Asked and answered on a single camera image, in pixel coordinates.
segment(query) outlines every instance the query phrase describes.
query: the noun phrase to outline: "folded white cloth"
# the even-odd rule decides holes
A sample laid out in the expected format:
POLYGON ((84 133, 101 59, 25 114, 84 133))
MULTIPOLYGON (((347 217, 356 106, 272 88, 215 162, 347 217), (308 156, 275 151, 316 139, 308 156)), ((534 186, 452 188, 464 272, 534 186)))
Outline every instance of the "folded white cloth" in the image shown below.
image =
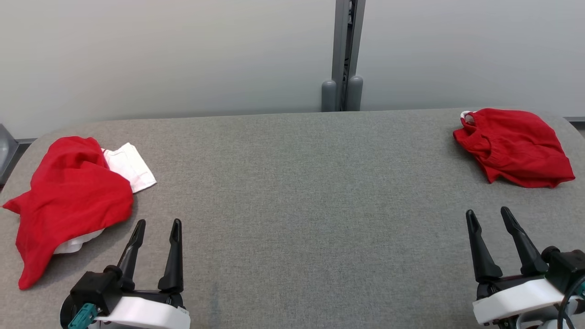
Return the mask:
MULTIPOLYGON (((116 151, 105 149, 102 149, 102 151, 104 152, 104 157, 106 158, 106 162, 108 163, 110 170, 120 174, 120 176, 127 179, 130 182, 133 193, 142 191, 156 184, 156 180, 154 179, 152 172, 148 166, 146 166, 146 163, 140 154, 138 154, 138 151, 134 145, 126 143, 116 151)), ((57 249, 55 249, 53 254, 72 253, 79 251, 81 249, 81 245, 84 242, 88 242, 89 240, 97 237, 103 231, 103 229, 100 229, 99 231, 85 234, 67 242, 63 242, 57 247, 57 249)))

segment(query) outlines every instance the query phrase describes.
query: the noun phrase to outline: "red garment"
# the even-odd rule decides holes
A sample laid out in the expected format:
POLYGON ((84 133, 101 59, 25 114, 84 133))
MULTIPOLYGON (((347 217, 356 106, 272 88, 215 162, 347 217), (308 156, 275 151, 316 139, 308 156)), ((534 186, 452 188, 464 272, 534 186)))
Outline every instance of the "red garment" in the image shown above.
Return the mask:
POLYGON ((30 288, 65 241, 130 217, 130 183, 111 172, 93 138, 63 137, 45 154, 30 191, 4 208, 20 214, 16 247, 25 264, 18 286, 30 288))
POLYGON ((503 176, 523 187, 556 187, 575 179, 555 131, 537 115, 485 108, 465 117, 453 137, 475 156, 490 183, 503 176))

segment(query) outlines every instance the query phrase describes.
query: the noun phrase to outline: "white partition panel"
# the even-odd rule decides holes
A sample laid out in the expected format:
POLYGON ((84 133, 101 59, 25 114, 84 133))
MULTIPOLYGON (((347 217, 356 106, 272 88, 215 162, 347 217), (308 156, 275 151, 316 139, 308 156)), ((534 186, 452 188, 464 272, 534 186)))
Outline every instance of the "white partition panel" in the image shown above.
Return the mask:
POLYGON ((0 122, 319 111, 335 0, 0 0, 0 122))
POLYGON ((585 2, 365 6, 362 111, 509 106, 585 116, 585 2))

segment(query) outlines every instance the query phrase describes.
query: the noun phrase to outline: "gray fabric surface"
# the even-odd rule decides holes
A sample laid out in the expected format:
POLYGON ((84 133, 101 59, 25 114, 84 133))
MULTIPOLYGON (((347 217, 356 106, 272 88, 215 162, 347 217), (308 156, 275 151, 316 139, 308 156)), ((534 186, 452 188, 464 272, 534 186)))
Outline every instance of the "gray fabric surface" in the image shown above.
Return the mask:
POLYGON ((191 328, 479 328, 464 213, 475 210, 505 275, 520 261, 507 205, 543 249, 583 248, 585 140, 555 129, 577 179, 556 189, 488 184, 453 140, 461 109, 151 119, 88 124, 37 140, 0 202, 29 188, 49 145, 93 136, 134 144, 158 184, 132 217, 18 290, 19 218, 0 210, 0 328, 58 328, 59 309, 86 270, 116 263, 147 220, 137 289, 156 288, 173 218, 183 221, 191 328))

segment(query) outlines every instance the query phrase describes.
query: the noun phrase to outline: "clothing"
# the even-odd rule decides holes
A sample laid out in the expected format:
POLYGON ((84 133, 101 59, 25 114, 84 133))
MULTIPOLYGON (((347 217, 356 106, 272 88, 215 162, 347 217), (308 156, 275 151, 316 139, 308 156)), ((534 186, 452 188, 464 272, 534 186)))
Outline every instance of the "clothing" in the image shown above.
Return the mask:
MULTIPOLYGON (((111 171, 120 174, 127 181, 130 182, 132 193, 142 191, 154 184, 156 180, 154 175, 138 153, 134 145, 126 143, 116 151, 102 149, 104 158, 111 171)), ((73 238, 69 241, 60 244, 53 253, 72 253, 81 249, 83 243, 96 238, 104 230, 100 229, 96 232, 82 235, 73 238)))
POLYGON ((128 219, 132 204, 129 182, 109 170, 95 139, 56 140, 33 174, 30 191, 3 206, 20 214, 16 247, 24 269, 19 288, 41 278, 57 246, 128 219))
POLYGON ((487 179, 523 187, 556 187, 575 179, 555 131, 525 111, 485 108, 461 114, 453 137, 479 162, 487 179))

